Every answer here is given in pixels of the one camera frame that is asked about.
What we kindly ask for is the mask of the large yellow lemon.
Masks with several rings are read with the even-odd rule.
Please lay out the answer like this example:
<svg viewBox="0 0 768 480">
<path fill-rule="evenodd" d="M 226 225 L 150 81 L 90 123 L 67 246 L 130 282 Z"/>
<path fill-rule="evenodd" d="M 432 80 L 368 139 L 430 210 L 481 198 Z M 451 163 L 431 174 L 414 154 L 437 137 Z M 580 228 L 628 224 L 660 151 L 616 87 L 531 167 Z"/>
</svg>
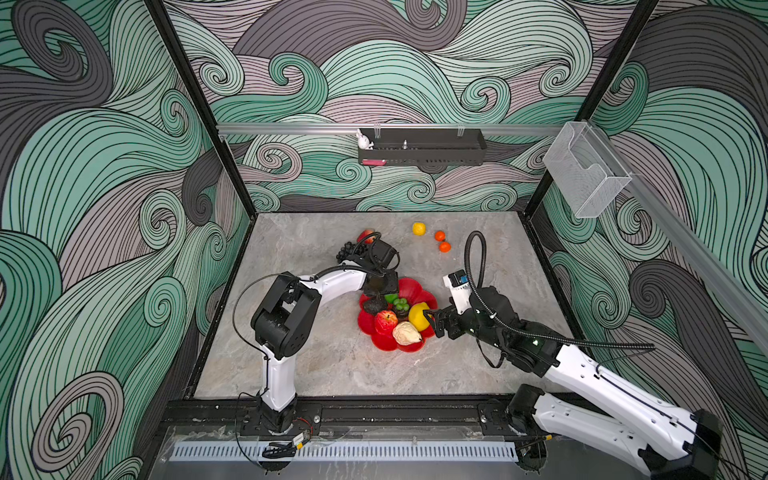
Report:
<svg viewBox="0 0 768 480">
<path fill-rule="evenodd" d="M 418 332 L 430 327 L 430 323 L 424 315 L 424 312 L 429 309 L 430 307 L 426 302 L 415 303 L 410 307 L 408 321 Z"/>
</svg>

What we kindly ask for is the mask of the beige pear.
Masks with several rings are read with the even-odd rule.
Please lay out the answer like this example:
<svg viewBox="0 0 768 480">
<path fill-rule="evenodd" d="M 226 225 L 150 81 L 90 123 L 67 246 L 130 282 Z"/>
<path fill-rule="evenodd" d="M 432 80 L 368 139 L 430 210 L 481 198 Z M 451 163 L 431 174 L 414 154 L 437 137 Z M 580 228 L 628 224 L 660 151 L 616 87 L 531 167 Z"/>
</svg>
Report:
<svg viewBox="0 0 768 480">
<path fill-rule="evenodd" d="M 399 346 L 410 346 L 422 341 L 421 333 L 410 322 L 399 323 L 392 331 L 392 337 Z"/>
</svg>

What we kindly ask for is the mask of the red flower-shaped fruit bowl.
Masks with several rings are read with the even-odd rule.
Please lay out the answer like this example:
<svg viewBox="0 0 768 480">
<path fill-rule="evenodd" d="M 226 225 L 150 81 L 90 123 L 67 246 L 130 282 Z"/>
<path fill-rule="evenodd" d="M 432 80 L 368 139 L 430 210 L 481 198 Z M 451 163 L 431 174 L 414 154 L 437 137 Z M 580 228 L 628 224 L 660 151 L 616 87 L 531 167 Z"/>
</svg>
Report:
<svg viewBox="0 0 768 480">
<path fill-rule="evenodd" d="M 414 279 L 401 278 L 398 282 L 398 291 L 396 294 L 398 295 L 398 298 L 405 298 L 410 304 L 410 307 L 415 303 L 426 302 L 430 309 L 437 308 L 437 300 L 435 299 L 434 295 L 427 291 L 418 281 Z M 392 335 L 383 336 L 377 334 L 374 329 L 375 316 L 372 316 L 362 310 L 362 303 L 369 298 L 372 297 L 362 294 L 359 299 L 360 311 L 357 317 L 357 323 L 358 328 L 370 337 L 371 342 L 377 349 L 385 352 L 401 351 L 406 353 L 414 353 L 419 351 L 426 344 L 426 341 L 429 339 L 427 337 L 427 329 L 420 332 L 422 336 L 422 341 L 420 343 L 405 347 L 399 346 L 395 342 Z M 399 323 L 401 322 L 409 321 L 408 318 L 403 320 L 399 319 Z"/>
</svg>

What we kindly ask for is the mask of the small yellow lemon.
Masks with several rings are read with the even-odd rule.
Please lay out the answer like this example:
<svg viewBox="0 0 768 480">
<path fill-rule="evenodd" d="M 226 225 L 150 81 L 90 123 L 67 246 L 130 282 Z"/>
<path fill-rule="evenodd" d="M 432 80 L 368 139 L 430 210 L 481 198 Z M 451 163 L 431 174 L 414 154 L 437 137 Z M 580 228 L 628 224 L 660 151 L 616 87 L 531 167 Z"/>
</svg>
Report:
<svg viewBox="0 0 768 480">
<path fill-rule="evenodd" d="M 423 236 L 426 233 L 426 225 L 424 223 L 414 223 L 412 225 L 412 233 L 417 236 Z"/>
</svg>

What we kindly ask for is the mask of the red apple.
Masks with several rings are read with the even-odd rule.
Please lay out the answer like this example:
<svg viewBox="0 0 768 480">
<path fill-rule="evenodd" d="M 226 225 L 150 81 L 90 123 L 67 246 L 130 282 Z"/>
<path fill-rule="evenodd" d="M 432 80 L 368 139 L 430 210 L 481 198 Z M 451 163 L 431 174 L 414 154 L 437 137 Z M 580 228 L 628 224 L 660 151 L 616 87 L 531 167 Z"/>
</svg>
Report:
<svg viewBox="0 0 768 480">
<path fill-rule="evenodd" d="M 391 336 L 398 324 L 399 319 L 392 310 L 382 310 L 374 317 L 374 329 L 379 335 Z"/>
</svg>

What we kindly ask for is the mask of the dark purple mangosteen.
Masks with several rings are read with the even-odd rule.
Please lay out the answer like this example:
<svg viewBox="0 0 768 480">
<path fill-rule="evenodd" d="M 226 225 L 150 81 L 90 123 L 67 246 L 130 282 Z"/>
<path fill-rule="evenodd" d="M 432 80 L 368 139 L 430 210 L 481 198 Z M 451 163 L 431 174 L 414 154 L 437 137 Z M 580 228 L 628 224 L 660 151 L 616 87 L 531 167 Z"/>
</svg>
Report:
<svg viewBox="0 0 768 480">
<path fill-rule="evenodd" d="M 396 298 L 392 303 L 392 310 L 398 319 L 407 319 L 410 311 L 410 304 L 405 298 Z"/>
</svg>

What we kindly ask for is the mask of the dark avocado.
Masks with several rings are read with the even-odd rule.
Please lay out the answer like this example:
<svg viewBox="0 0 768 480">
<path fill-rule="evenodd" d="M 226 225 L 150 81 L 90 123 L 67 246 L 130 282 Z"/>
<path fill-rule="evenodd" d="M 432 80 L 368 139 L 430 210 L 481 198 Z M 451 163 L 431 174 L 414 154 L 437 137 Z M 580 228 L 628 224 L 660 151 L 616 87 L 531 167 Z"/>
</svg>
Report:
<svg viewBox="0 0 768 480">
<path fill-rule="evenodd" d="M 376 296 L 365 300 L 362 303 L 362 310 L 372 316 L 379 312 L 389 309 L 389 302 L 384 296 Z"/>
</svg>

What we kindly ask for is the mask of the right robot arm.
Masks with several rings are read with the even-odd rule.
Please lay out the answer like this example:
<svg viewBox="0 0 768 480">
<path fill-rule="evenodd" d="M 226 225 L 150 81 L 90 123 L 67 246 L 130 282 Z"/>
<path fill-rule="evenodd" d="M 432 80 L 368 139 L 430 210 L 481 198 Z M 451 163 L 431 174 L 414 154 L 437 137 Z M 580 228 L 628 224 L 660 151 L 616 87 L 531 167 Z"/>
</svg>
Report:
<svg viewBox="0 0 768 480">
<path fill-rule="evenodd" d="M 517 449 L 522 466 L 537 469 L 551 436 L 564 436 L 608 454 L 652 479 L 714 479 L 721 468 L 736 478 L 747 472 L 724 456 L 722 424 L 711 412 L 690 412 L 623 379 L 585 353 L 594 341 L 566 338 L 546 325 L 524 320 L 509 299 L 483 283 L 471 270 L 471 249 L 486 239 L 471 232 L 462 269 L 445 276 L 451 304 L 424 315 L 436 336 L 473 337 L 479 347 L 499 350 L 498 369 L 508 362 L 517 369 L 579 395 L 589 408 L 570 404 L 532 385 L 522 385 L 506 409 L 516 432 L 531 438 Z"/>
</svg>

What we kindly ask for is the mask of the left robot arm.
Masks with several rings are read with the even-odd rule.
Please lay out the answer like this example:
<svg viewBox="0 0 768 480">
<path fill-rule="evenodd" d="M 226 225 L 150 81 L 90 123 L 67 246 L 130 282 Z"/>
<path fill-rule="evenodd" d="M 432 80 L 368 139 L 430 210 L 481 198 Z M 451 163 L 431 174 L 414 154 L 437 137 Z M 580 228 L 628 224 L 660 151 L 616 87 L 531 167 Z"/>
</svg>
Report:
<svg viewBox="0 0 768 480">
<path fill-rule="evenodd" d="M 275 429 L 292 421 L 298 394 L 295 387 L 297 355 L 307 343 L 320 308 L 352 292 L 375 301 L 398 291 L 400 253 L 371 231 L 346 243 L 337 263 L 311 275 L 288 271 L 267 274 L 246 286 L 272 280 L 259 306 L 250 316 L 253 340 L 240 338 L 262 359 L 262 386 L 256 397 L 259 410 Z"/>
</svg>

